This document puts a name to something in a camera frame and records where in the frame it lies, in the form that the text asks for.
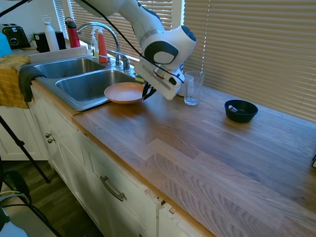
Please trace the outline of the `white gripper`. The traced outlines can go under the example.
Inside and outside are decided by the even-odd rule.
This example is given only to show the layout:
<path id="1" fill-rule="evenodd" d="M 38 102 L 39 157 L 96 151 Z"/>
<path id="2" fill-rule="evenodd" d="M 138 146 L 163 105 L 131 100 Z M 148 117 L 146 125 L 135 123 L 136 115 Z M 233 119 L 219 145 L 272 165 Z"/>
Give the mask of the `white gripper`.
<path id="1" fill-rule="evenodd" d="M 182 84 L 182 73 L 179 69 L 169 73 L 144 59 L 140 59 L 135 64 L 134 71 L 147 82 L 142 92 L 143 100 L 151 97 L 156 91 L 160 92 L 167 100 L 172 100 Z"/>

